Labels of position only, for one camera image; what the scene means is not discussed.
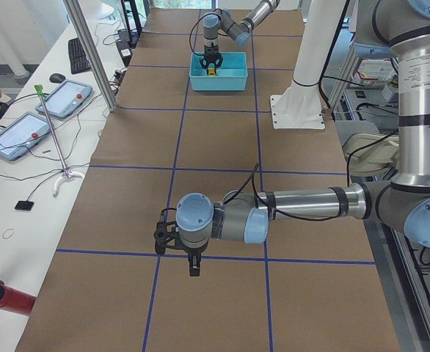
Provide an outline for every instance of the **black cable cord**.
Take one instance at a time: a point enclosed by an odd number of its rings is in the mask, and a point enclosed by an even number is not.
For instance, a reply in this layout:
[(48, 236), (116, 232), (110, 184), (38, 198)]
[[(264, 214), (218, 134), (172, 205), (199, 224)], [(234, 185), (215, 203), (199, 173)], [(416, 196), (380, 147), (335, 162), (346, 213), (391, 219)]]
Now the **black cable cord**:
[[(360, 104), (359, 104), (359, 105), (357, 105), (357, 107), (355, 108), (355, 112), (357, 113), (357, 115), (358, 115), (358, 117), (359, 117), (359, 120), (363, 120), (362, 114), (360, 113), (360, 109), (361, 109), (362, 107), (364, 107), (364, 106), (371, 107), (371, 108), (374, 108), (374, 109), (377, 109), (377, 110), (381, 110), (381, 111), (387, 112), (388, 114), (397, 114), (397, 111), (390, 111), (390, 110), (387, 110), (387, 109), (383, 109), (380, 105), (377, 105), (377, 104), (372, 104), (372, 103), (360, 103)], [(391, 106), (391, 105), (384, 105), (384, 107), (387, 107), (387, 108), (394, 108), (394, 106)]]
[(40, 183), (31, 191), (31, 193), (29, 194), (29, 196), (26, 198), (26, 201), (28, 202), (32, 195), (34, 194), (34, 192), (36, 192), (36, 190), (41, 187), (42, 184), (44, 184), (46, 181), (50, 180), (53, 176), (57, 176), (58, 174), (62, 173), (62, 171), (58, 171), (50, 176), (48, 176), (47, 178), (45, 178), (44, 180), (40, 181)]
[(61, 172), (62, 170), (61, 169), (53, 169), (51, 171), (47, 171), (47, 172), (44, 172), (42, 174), (38, 174), (38, 175), (34, 175), (34, 176), (28, 176), (28, 177), (25, 177), (25, 178), (17, 178), (17, 177), (14, 177), (14, 176), (8, 176), (8, 175), (2, 175), (2, 174), (0, 174), (0, 177), (6, 178), (8, 180), (14, 180), (14, 181), (25, 181), (25, 180), (31, 180), (32, 178), (45, 176), (45, 175), (48, 175), (48, 174), (50, 174), (52, 172), (58, 172), (58, 171)]
[(114, 42), (112, 42), (112, 43), (105, 43), (105, 41), (106, 41), (106, 39), (107, 39), (107, 38), (113, 37), (113, 38), (115, 39), (115, 37), (118, 37), (118, 36), (119, 36), (119, 34), (118, 34), (118, 33), (114, 33), (114, 34), (110, 34), (110, 35), (108, 35), (108, 36), (104, 37), (104, 38), (103, 38), (103, 40), (102, 40), (103, 45), (105, 45), (105, 46), (111, 46), (111, 45), (114, 45), (114, 44), (117, 42), (117, 40), (115, 40), (115, 41), (114, 41)]
[(221, 15), (219, 15), (218, 13), (214, 13), (214, 11), (222, 11), (221, 9), (215, 9), (215, 10), (213, 10), (213, 11), (211, 11), (211, 12), (207, 12), (206, 14), (204, 14), (204, 16), (202, 16), (201, 18), (199, 18), (198, 20), (197, 20), (197, 22), (195, 23), (195, 25), (192, 27), (192, 29), (191, 29), (191, 31), (190, 31), (190, 33), (189, 33), (189, 47), (191, 48), (191, 51), (192, 51), (192, 53), (194, 54), (194, 55), (197, 55), (197, 56), (203, 56), (203, 54), (198, 54), (198, 53), (196, 53), (195, 52), (195, 50), (194, 50), (194, 47), (192, 46), (192, 35), (194, 34), (194, 30), (195, 30), (195, 28), (197, 27), (197, 25), (201, 22), (201, 20), (203, 20), (205, 17), (207, 17), (208, 15), (216, 15), (216, 16), (218, 16), (218, 18), (219, 18), (219, 20), (221, 21), (222, 20), (222, 16)]
[(323, 76), (323, 78), (335, 79), (335, 80), (337, 80), (337, 81), (346, 82), (346, 83), (350, 83), (350, 84), (355, 84), (356, 86), (359, 86), (359, 87), (364, 87), (364, 85), (363, 85), (363, 84), (356, 83), (356, 82), (353, 82), (353, 81), (348, 81), (348, 80), (346, 80), (346, 79), (342, 79), (342, 78), (339, 78), (339, 77), (334, 77), (334, 76)]
[(8, 102), (7, 105), (12, 105), (12, 104), (17, 103), (18, 101), (20, 101), (22, 99), (31, 98), (31, 97), (37, 97), (37, 93), (32, 93), (32, 94), (24, 95), (24, 96), (19, 97), (19, 98), (15, 98), (12, 101)]
[(428, 247), (422, 247), (422, 249), (420, 250), (420, 253), (419, 253), (419, 262), (422, 265), (430, 265), (430, 259), (429, 259), (428, 262), (424, 262), (423, 261), (423, 255), (425, 254), (425, 252), (426, 252), (427, 249), (430, 249), (430, 248), (428, 248)]
[(254, 169), (251, 172), (251, 175), (247, 178), (247, 180), (243, 183), (243, 185), (235, 192), (235, 194), (233, 196), (231, 196), (228, 200), (224, 201), (224, 204), (228, 204), (229, 202), (231, 202), (233, 199), (235, 199), (242, 191), (243, 189), (247, 186), (247, 184), (251, 181), (251, 179), (253, 179), (254, 174), (256, 173), (256, 171), (259, 168), (259, 164), (256, 164), (254, 166)]
[(176, 211), (177, 209), (176, 208), (165, 208), (165, 209), (163, 209), (162, 211), (161, 211), (161, 214), (163, 215), (165, 212), (167, 212), (168, 210), (173, 210), (173, 211)]
[[(90, 163), (85, 163), (85, 164), (82, 164), (82, 165), (72, 165), (72, 166), (69, 166), (68, 169), (72, 169), (72, 168), (75, 168), (75, 167), (83, 167), (83, 166), (86, 166), (86, 165), (90, 165)], [(36, 190), (38, 190), (38, 188), (41, 187), (42, 184), (44, 184), (46, 181), (50, 180), (53, 176), (57, 176), (58, 174), (61, 174), (62, 172), (63, 172), (63, 170), (60, 170), (60, 171), (58, 171), (58, 172), (56, 172), (56, 173), (48, 176), (44, 180), (40, 181), (40, 183), (31, 191), (31, 193), (27, 197), (26, 201), (29, 201), (31, 199), (31, 197), (34, 194), (34, 192), (36, 192)]]
[[(269, 205), (268, 205), (266, 202), (264, 202), (264, 201), (259, 197), (259, 194), (258, 194), (258, 192), (256, 191), (256, 186), (255, 186), (255, 182), (254, 182), (254, 177), (251, 177), (251, 185), (252, 185), (252, 192), (253, 192), (253, 194), (254, 194), (255, 198), (256, 198), (256, 199), (257, 199), (261, 204), (263, 204), (263, 205), (264, 205), (264, 206), (266, 206), (267, 208), (270, 208), (270, 207), (269, 207)], [(337, 216), (330, 216), (330, 217), (322, 218), (322, 219), (304, 218), (304, 217), (302, 217), (302, 216), (296, 216), (296, 215), (293, 215), (293, 214), (290, 214), (290, 213), (286, 213), (285, 211), (281, 211), (281, 210), (278, 210), (278, 209), (275, 209), (275, 212), (276, 212), (276, 213), (279, 213), (279, 214), (282, 214), (282, 215), (284, 215), (284, 216), (287, 216), (288, 218), (297, 219), (297, 220), (304, 220), (304, 221), (315, 221), (315, 222), (320, 222), (320, 221), (328, 221), (328, 220), (332, 220), (332, 219), (336, 219), (336, 218), (337, 218)]]
[[(324, 74), (326, 73), (326, 70), (327, 70), (327, 65), (329, 64), (329, 61), (331, 59), (332, 51), (334, 50), (335, 44), (338, 41), (339, 34), (344, 22), (344, 18), (346, 17), (347, 9), (349, 8), (349, 3), (350, 3), (350, 0), (347, 0), (346, 3), (344, 4), (342, 13), (340, 14), (340, 20), (339, 20), (338, 26), (336, 27), (334, 37), (332, 39), (331, 47), (329, 48), (329, 53), (327, 54), (327, 58), (326, 58), (326, 61), (324, 62), (323, 70), (321, 71), (321, 76), (318, 82), (319, 95), (323, 98), (328, 109), (331, 109), (331, 104), (329, 103), (329, 98), (327, 97), (326, 93), (323, 90), (322, 81), (323, 81)], [(335, 121), (334, 112), (332, 113), (332, 119)]]
[(398, 68), (396, 67), (396, 64), (394, 62), (394, 58), (391, 58), (390, 61), (391, 61), (391, 66), (393, 66), (394, 72), (396, 72), (396, 75), (398, 75), (399, 71), (398, 71)]
[(390, 138), (393, 134), (395, 134), (398, 131), (399, 130), (393, 130), (393, 131), (389, 132), (389, 134), (387, 134), (386, 136), (383, 136), (382, 138), (377, 139), (375, 142), (371, 142), (367, 145), (364, 145), (363, 147), (357, 148), (356, 150), (354, 150), (352, 153), (349, 154), (349, 157), (347, 158), (347, 187), (350, 186), (350, 161), (351, 161), (352, 156), (361, 150), (364, 150), (364, 149), (369, 148), (369, 147), (373, 147), (375, 144), (383, 142), (386, 138)]

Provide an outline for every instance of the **white metal pole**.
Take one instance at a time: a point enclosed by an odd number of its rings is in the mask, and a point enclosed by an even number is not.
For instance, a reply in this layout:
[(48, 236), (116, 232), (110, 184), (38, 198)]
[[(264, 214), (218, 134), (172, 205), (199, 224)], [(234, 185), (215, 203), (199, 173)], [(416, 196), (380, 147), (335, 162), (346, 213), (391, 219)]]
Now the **white metal pole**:
[(347, 0), (313, 0), (291, 86), (271, 96), (274, 128), (324, 129), (318, 82)]
[(11, 71), (14, 73), (16, 79), (26, 79), (31, 73), (26, 70), (14, 52), (8, 40), (4, 37), (3, 32), (0, 30), (0, 55), (3, 60), (10, 66)]
[(90, 29), (88, 28), (78, 0), (63, 0), (63, 2), (67, 8), (71, 23), (73, 23), (73, 26), (75, 27), (76, 34), (83, 45), (87, 59), (90, 61), (92, 73), (95, 76), (95, 80), (98, 83), (101, 94), (104, 96), (104, 100), (106, 101), (109, 111), (114, 111), (117, 108), (115, 96), (111, 86), (109, 85), (106, 71), (104, 70), (103, 63), (99, 58), (98, 51), (96, 50), (95, 44), (92, 40)]

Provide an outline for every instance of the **desk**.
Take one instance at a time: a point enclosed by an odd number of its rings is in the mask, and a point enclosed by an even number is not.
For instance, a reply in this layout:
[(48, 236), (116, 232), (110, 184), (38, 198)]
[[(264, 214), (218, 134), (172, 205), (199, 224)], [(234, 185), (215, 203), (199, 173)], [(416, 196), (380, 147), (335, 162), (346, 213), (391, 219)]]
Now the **desk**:
[[(272, 127), (269, 96), (291, 82), (300, 13), (259, 26), (237, 93), (190, 88), (187, 39), (202, 13), (150, 14), (17, 351), (398, 351), (361, 221), (275, 221), (264, 245), (210, 241), (200, 277), (180, 252), (155, 255), (162, 208), (192, 191), (220, 200), (256, 162), (259, 189), (346, 182), (331, 120)], [(194, 40), (200, 50), (200, 28)]]
[[(114, 25), (108, 26), (103, 23), (113, 23)], [(112, 77), (114, 70), (122, 68), (123, 63), (115, 46), (103, 45), (102, 39), (106, 35), (113, 33), (119, 23), (115, 21), (90, 21), (89, 26), (90, 31), (95, 33), (93, 38), (98, 41), (98, 52), (106, 73), (108, 77)], [(42, 84), (44, 92), (51, 92), (57, 85), (52, 84), (48, 77), (55, 72), (62, 73), (70, 79), (90, 84), (94, 89), (93, 96), (99, 94), (99, 88), (91, 72), (78, 75), (71, 75), (70, 73), (68, 40), (72, 37), (76, 37), (76, 33), (73, 27), (69, 26), (57, 40), (57, 43), (47, 54), (18, 97), (34, 93), (35, 84)], [(0, 125), (9, 125), (25, 111), (34, 111), (38, 103), (38, 98), (18, 101), (10, 107), (0, 121)], [(67, 160), (69, 166), (89, 162), (99, 140), (98, 132), (103, 129), (106, 123), (106, 118), (103, 116), (105, 108), (106, 104), (103, 98), (98, 98), (80, 114), (82, 130), (77, 139), (77, 144)], [(58, 126), (62, 122), (54, 120), (54, 124)], [(68, 154), (71, 148), (78, 127), (76, 117), (74, 117), (57, 129), (57, 136), (65, 155)], [(51, 152), (43, 154), (44, 150), (51, 150)], [(54, 143), (50, 136), (42, 140), (32, 151), (38, 155), (57, 158)], [(59, 161), (34, 158), (29, 154), (12, 163), (0, 159), (0, 174), (18, 178), (38, 175), (59, 168)], [(87, 168), (84, 167), (79, 170), (86, 172)], [(37, 295), (39, 292), (81, 186), (81, 180), (79, 179), (64, 183), (60, 187), (59, 196), (54, 199), (52, 197), (52, 186), (56, 177), (39, 187), (34, 193), (32, 200), (35, 204), (30, 213), (18, 212), (14, 210), (14, 206), (18, 200), (26, 199), (32, 189), (45, 177), (23, 182), (5, 180), (0, 177), (0, 279), (7, 285), (32, 295)], [(2, 235), (7, 229), (13, 229), (14, 234), (10, 239), (5, 240)], [(0, 352), (14, 351), (26, 322), (27, 317), (0, 310)]]

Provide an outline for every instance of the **silver metal cylinder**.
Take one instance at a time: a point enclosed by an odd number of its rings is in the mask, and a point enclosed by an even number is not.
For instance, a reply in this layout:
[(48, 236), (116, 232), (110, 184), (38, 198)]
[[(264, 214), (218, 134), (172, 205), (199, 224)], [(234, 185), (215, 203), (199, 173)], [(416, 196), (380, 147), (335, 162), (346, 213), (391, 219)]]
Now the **silver metal cylinder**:
[[(356, 184), (348, 188), (342, 188), (346, 197), (348, 210), (341, 216), (353, 216), (362, 219), (366, 213), (366, 198), (363, 188)], [(276, 209), (284, 213), (295, 216), (305, 216), (309, 218), (324, 218), (337, 216), (340, 212), (340, 200), (336, 192), (331, 188), (313, 189), (301, 191), (278, 191), (273, 192), (275, 197)], [(259, 193), (259, 197), (268, 202), (266, 193)], [(259, 204), (259, 209), (267, 210), (263, 204)], [(276, 219), (286, 219), (281, 213), (277, 213)]]
[(78, 0), (63, 0), (63, 2), (67, 8), (71, 23), (73, 23), (73, 27), (75, 27), (76, 34), (83, 45), (84, 52), (90, 61), (92, 73), (95, 76), (95, 80), (98, 83), (101, 94), (104, 96), (104, 100), (106, 101), (109, 111), (114, 111), (117, 108), (115, 96), (109, 86), (106, 71), (104, 70), (103, 63), (99, 58), (98, 51), (96, 50), (95, 44), (92, 40), (90, 29), (88, 28)]
[(391, 50), (399, 58), (399, 173), (395, 185), (430, 188), (430, 34)]
[(252, 33), (252, 30), (259, 26), (259, 24), (264, 21), (264, 19), (271, 13), (277, 9), (279, 6), (280, 0), (265, 0), (261, 1), (258, 6), (256, 6), (240, 23), (246, 25), (249, 29), (249, 33)]
[(399, 128), (399, 173), (393, 183), (430, 187), (430, 127)]

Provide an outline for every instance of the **white wall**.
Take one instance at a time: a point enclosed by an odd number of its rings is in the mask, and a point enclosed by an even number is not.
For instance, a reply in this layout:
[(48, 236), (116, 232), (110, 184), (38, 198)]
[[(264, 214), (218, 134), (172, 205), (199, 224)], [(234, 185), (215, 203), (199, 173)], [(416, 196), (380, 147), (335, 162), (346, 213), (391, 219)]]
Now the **white wall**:
[[(62, 0), (1, 0), (0, 35), (23, 64), (39, 64), (66, 27), (66, 17), (60, 12)], [(55, 23), (63, 23), (59, 29)], [(0, 65), (6, 64), (0, 54)]]

